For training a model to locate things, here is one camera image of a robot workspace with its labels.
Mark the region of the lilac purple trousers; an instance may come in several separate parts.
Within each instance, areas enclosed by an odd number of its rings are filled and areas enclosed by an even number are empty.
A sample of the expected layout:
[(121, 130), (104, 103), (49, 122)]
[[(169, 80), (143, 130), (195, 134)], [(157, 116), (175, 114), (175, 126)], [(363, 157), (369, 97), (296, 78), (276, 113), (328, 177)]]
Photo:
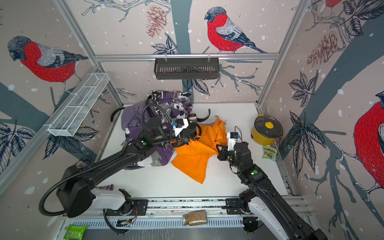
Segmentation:
[(132, 106), (125, 107), (121, 117), (121, 128), (125, 132), (126, 142), (135, 139), (142, 132), (142, 112), (147, 104), (154, 104), (153, 100), (146, 100)]

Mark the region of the purple camouflage trousers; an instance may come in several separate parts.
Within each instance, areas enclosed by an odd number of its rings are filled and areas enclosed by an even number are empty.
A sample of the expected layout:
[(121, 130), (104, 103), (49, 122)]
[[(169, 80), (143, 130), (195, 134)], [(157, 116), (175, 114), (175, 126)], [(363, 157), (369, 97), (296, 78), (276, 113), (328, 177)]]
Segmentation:
[[(164, 129), (170, 126), (166, 117), (163, 116), (159, 109), (152, 106), (153, 104), (160, 106), (172, 121), (185, 119), (193, 108), (193, 103), (189, 100), (188, 93), (152, 91), (146, 100), (125, 107), (123, 110), (121, 127), (122, 130), (125, 131), (127, 143), (137, 137), (142, 130), (142, 112), (144, 112), (145, 122), (152, 117), (158, 117), (162, 120)], [(174, 149), (170, 145), (166, 147), (159, 145), (157, 150), (148, 158), (137, 164), (130, 165), (125, 169), (137, 170), (144, 167), (162, 167), (171, 161), (173, 153)]]

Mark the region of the orange trousers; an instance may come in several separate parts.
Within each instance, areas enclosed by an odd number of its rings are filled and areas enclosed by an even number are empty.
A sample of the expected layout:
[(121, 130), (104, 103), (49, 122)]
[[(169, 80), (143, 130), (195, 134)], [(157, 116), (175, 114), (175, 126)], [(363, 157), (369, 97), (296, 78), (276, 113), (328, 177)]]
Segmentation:
[(208, 159), (218, 154), (217, 145), (227, 145), (226, 124), (219, 117), (211, 125), (199, 125), (198, 140), (175, 148), (176, 157), (171, 164), (182, 173), (203, 184), (206, 178)]

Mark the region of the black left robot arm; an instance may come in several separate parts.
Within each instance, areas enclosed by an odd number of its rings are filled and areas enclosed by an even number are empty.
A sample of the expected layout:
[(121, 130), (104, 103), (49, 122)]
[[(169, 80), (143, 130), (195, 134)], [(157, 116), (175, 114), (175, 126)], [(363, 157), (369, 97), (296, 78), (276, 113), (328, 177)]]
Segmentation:
[(159, 110), (169, 123), (163, 127), (159, 117), (148, 121), (142, 120), (142, 129), (131, 141), (126, 143), (121, 151), (113, 154), (92, 167), (78, 169), (73, 165), (66, 169), (61, 181), (53, 185), (42, 196), (39, 211), (42, 215), (55, 217), (67, 215), (69, 218), (78, 217), (86, 211), (102, 210), (103, 217), (107, 211), (116, 212), (122, 216), (139, 214), (132, 196), (124, 189), (108, 192), (97, 186), (105, 179), (120, 170), (137, 164), (153, 154), (158, 145), (180, 147), (193, 140), (197, 133), (200, 119), (195, 114), (189, 114), (185, 119), (171, 120), (160, 106), (146, 105), (143, 110), (153, 107)]

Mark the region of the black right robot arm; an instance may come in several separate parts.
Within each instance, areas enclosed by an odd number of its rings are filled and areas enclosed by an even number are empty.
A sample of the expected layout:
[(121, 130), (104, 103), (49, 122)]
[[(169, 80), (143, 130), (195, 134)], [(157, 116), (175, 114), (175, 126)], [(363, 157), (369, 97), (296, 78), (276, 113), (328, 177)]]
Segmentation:
[(259, 217), (278, 240), (326, 240), (326, 234), (314, 230), (278, 193), (267, 174), (253, 160), (248, 143), (236, 143), (232, 150), (218, 145), (218, 159), (236, 167), (236, 175), (249, 189), (239, 195), (245, 213)]

